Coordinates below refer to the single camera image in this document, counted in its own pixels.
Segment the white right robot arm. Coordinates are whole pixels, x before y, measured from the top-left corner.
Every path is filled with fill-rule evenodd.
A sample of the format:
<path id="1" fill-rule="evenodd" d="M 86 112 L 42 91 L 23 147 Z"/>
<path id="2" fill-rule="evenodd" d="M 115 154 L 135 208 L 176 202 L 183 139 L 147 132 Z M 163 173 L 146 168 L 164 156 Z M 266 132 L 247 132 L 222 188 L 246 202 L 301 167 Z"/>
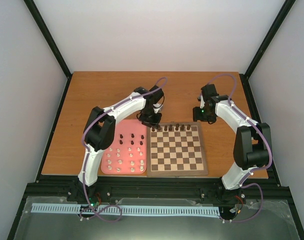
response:
<path id="1" fill-rule="evenodd" d="M 226 190 L 243 186 L 245 180 L 259 169 L 272 164 L 271 129 L 243 113 L 227 95 L 219 95 L 214 84 L 201 88 L 200 106 L 193 108 L 195 122 L 214 124 L 217 118 L 224 120 L 235 133 L 233 147 L 234 163 L 221 178 Z"/>

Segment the dark chess knight piece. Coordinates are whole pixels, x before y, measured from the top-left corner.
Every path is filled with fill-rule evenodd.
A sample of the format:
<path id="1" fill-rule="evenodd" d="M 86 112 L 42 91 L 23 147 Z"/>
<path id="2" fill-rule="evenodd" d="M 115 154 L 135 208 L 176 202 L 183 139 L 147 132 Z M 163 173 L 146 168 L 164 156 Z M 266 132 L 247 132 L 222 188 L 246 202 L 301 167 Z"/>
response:
<path id="1" fill-rule="evenodd" d="M 177 124 L 175 125 L 175 130 L 178 131 L 179 128 L 180 128 L 180 125 L 177 123 Z"/>

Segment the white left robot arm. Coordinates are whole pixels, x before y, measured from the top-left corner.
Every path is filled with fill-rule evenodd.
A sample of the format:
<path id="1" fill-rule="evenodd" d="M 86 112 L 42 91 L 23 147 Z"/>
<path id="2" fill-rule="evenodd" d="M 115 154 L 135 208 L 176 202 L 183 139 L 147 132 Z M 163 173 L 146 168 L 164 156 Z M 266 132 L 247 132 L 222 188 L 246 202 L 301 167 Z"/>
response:
<path id="1" fill-rule="evenodd" d="M 157 127 L 161 121 L 162 106 L 158 102 L 164 97 L 161 86 L 150 90 L 136 88 L 128 97 L 106 108 L 95 107 L 91 110 L 85 125 L 81 142 L 85 148 L 79 181 L 83 184 L 78 195 L 84 201 L 95 198 L 96 188 L 92 186 L 98 179 L 98 170 L 103 154 L 114 141 L 117 124 L 139 112 L 138 120 L 145 126 Z"/>

